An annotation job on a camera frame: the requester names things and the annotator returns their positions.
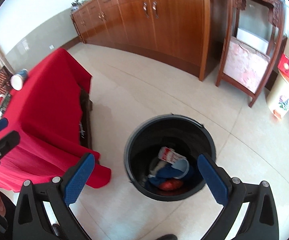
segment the floral pattern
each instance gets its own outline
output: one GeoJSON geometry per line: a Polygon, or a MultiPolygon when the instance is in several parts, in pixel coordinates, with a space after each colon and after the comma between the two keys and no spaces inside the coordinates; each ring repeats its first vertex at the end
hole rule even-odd
{"type": "Polygon", "coordinates": [[[289,98],[285,95],[281,95],[279,98],[279,107],[285,111],[289,110],[289,98]]]}
{"type": "Polygon", "coordinates": [[[255,93],[269,62],[267,55],[231,37],[224,73],[255,93]]]}

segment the black trash can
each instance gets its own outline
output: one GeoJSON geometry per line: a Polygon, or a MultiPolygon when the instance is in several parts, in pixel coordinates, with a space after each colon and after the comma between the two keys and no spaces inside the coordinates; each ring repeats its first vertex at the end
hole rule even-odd
{"type": "Polygon", "coordinates": [[[201,153],[208,153],[216,160],[216,148],[205,127],[189,117],[168,114],[146,121],[133,132],[126,144],[124,163],[130,181],[142,194],[155,200],[177,201],[192,196],[205,185],[197,167],[201,153]],[[194,175],[174,191],[163,191],[150,183],[145,188],[147,176],[158,163],[163,146],[186,157],[195,170],[194,175]]]}

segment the metal bolt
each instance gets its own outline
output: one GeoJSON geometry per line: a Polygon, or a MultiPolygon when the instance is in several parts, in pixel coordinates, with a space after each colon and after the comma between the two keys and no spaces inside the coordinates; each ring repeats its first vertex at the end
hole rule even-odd
{"type": "Polygon", "coordinates": [[[60,181],[60,177],[59,176],[56,176],[52,179],[52,182],[53,183],[58,183],[60,181]]]}
{"type": "Polygon", "coordinates": [[[30,181],[27,179],[27,180],[23,183],[23,185],[26,186],[26,187],[29,186],[29,185],[30,185],[30,181]]]}
{"type": "Polygon", "coordinates": [[[269,187],[269,183],[266,182],[265,180],[262,182],[262,185],[263,185],[264,187],[269,187]]]}
{"type": "Polygon", "coordinates": [[[240,181],[239,178],[233,177],[233,178],[232,178],[232,182],[233,182],[234,184],[239,184],[241,181],[240,181]]]}

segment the trash can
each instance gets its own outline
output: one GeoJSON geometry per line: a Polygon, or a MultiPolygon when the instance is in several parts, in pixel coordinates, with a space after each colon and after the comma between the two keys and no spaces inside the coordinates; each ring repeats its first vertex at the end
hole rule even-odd
{"type": "Polygon", "coordinates": [[[270,111],[280,119],[289,110],[289,77],[280,70],[266,102],[270,111]]]}
{"type": "Polygon", "coordinates": [[[216,160],[215,145],[206,128],[189,117],[168,114],[146,121],[131,134],[124,164],[130,181],[142,194],[159,201],[177,201],[192,196],[205,185],[197,167],[201,153],[208,153],[216,160]],[[162,147],[172,148],[186,157],[194,169],[193,176],[173,191],[163,191],[148,184],[145,187],[144,181],[159,162],[158,153],[162,147]]]}

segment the red cloth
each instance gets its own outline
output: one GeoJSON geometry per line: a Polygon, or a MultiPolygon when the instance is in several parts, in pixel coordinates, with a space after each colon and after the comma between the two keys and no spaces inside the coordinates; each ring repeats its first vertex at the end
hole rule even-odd
{"type": "MultiPolygon", "coordinates": [[[[80,91],[90,91],[91,75],[65,50],[57,49],[30,72],[4,114],[9,125],[0,139],[12,130],[20,144],[1,159],[0,187],[19,192],[26,179],[49,182],[62,176],[86,152],[98,160],[100,154],[79,145],[82,117],[80,91]]],[[[87,185],[106,185],[111,170],[96,164],[87,185]]]]}

